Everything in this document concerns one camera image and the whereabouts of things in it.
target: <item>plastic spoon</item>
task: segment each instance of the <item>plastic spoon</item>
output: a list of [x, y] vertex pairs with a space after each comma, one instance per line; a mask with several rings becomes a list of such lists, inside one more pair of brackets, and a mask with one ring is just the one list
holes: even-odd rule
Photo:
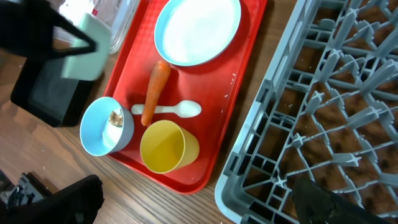
[[[133, 105], [132, 114], [142, 114], [144, 105]], [[156, 106], [155, 113], [175, 113], [180, 118], [192, 118], [201, 113], [201, 106], [190, 100], [183, 100], [175, 106]]]

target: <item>carrot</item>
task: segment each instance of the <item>carrot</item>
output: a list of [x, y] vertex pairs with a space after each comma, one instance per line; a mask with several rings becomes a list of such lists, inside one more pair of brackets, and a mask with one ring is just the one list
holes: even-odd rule
[[164, 60], [159, 60], [149, 78], [149, 85], [147, 96], [145, 99], [144, 112], [142, 113], [141, 123], [144, 126], [149, 126], [150, 121], [155, 113], [157, 101], [162, 93], [164, 86], [167, 83], [170, 75], [170, 65]]

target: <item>cup rim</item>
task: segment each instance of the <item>cup rim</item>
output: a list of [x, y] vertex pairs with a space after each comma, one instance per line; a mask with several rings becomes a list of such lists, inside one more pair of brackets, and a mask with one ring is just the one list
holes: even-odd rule
[[96, 99], [95, 101], [93, 101], [93, 102], [87, 107], [85, 113], [83, 114], [83, 117], [81, 118], [81, 122], [80, 122], [80, 142], [81, 142], [81, 145], [83, 146], [83, 149], [85, 149], [85, 151], [86, 151], [88, 154], [90, 154], [90, 155], [92, 155], [92, 156], [96, 156], [96, 157], [105, 156], [105, 155], [109, 154], [110, 152], [112, 152], [113, 149], [115, 149], [115, 147], [118, 145], [118, 142], [120, 141], [120, 138], [119, 138], [118, 142], [117, 142], [112, 148], [108, 148], [108, 147], [107, 147], [108, 150], [107, 150], [106, 152], [102, 153], [102, 154], [93, 154], [92, 152], [90, 152], [89, 150], [87, 150], [87, 147], [86, 147], [85, 144], [83, 143], [83, 138], [81, 137], [81, 131], [82, 131], [82, 130], [81, 130], [81, 127], [82, 127], [83, 121], [84, 121], [84, 119], [85, 119], [85, 117], [86, 117], [86, 115], [87, 115], [87, 111], [89, 111], [89, 109], [90, 109], [95, 103], [98, 103], [99, 101], [102, 101], [102, 100], [105, 100], [105, 99], [109, 99], [109, 100], [115, 101], [115, 102], [119, 105], [119, 108], [122, 109], [121, 104], [120, 104], [117, 100], [115, 100], [114, 98], [112, 98], [112, 97], [110, 97], [110, 96], [102, 96], [102, 97]]
[[[183, 143], [184, 143], [184, 145], [183, 145], [183, 150], [182, 150], [182, 154], [181, 154], [181, 157], [180, 157], [180, 160], [178, 161], [178, 163], [176, 163], [175, 166], [173, 166], [171, 169], [169, 169], [168, 171], [165, 171], [165, 172], [157, 172], [157, 171], [152, 170], [152, 169], [147, 165], [147, 163], [145, 162], [145, 160], [144, 160], [144, 158], [143, 158], [143, 156], [142, 156], [142, 140], [144, 139], [144, 135], [147, 133], [147, 131], [148, 131], [151, 127], [153, 127], [153, 125], [159, 124], [159, 123], [171, 123], [171, 124], [173, 124], [174, 126], [176, 126], [176, 127], [178, 128], [178, 130], [180, 131], [180, 134], [182, 135], [182, 139], [183, 139]], [[180, 165], [180, 163], [181, 163], [181, 161], [182, 161], [182, 158], [183, 158], [184, 155], [185, 155], [185, 151], [186, 151], [185, 148], [186, 148], [186, 141], [185, 141], [185, 136], [184, 136], [184, 134], [183, 134], [183, 132], [182, 132], [181, 127], [180, 127], [178, 124], [176, 124], [175, 122], [169, 121], [169, 120], [166, 120], [166, 119], [165, 119], [165, 120], [160, 120], [160, 121], [154, 122], [153, 124], [151, 124], [151, 125], [145, 130], [144, 134], [143, 134], [142, 137], [141, 137], [141, 142], [140, 142], [140, 145], [139, 145], [139, 154], [140, 154], [140, 156], [141, 156], [142, 162], [144, 163], [145, 167], [148, 168], [151, 172], [156, 173], [156, 174], [166, 174], [166, 173], [172, 172], [173, 170], [175, 170], [176, 167], [178, 167], [178, 165]]]

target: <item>black tray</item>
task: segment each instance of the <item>black tray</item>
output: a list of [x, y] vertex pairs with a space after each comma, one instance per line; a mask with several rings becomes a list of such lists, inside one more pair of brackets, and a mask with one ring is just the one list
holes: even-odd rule
[[11, 101], [52, 127], [79, 122], [94, 82], [61, 78], [63, 58], [27, 59], [11, 93]]

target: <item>light green object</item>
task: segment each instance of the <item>light green object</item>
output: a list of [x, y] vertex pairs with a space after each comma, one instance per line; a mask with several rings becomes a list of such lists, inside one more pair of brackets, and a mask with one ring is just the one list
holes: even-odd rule
[[[89, 54], [69, 56], [65, 58], [61, 77], [77, 80], [93, 81], [100, 77], [111, 47], [110, 29], [93, 17], [85, 14], [78, 28], [96, 42], [96, 51]], [[87, 46], [84, 40], [75, 39], [71, 47]]]

